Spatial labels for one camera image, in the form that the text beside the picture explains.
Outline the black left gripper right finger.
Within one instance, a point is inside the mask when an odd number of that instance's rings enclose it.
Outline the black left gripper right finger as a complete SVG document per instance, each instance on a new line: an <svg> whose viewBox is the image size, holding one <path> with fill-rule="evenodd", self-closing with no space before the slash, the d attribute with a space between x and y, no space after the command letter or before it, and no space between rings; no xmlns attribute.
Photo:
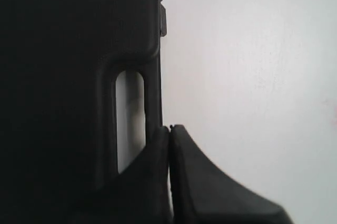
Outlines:
<svg viewBox="0 0 337 224"><path fill-rule="evenodd" d="M175 223L292 223L280 205L219 169L183 125L170 133L170 180Z"/></svg>

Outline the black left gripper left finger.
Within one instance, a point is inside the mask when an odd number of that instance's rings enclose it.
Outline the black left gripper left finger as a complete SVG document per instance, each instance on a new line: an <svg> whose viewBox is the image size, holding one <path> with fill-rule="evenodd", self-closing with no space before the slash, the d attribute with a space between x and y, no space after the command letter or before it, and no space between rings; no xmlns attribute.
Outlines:
<svg viewBox="0 0 337 224"><path fill-rule="evenodd" d="M134 161L75 205L66 223L171 223L167 127L155 130Z"/></svg>

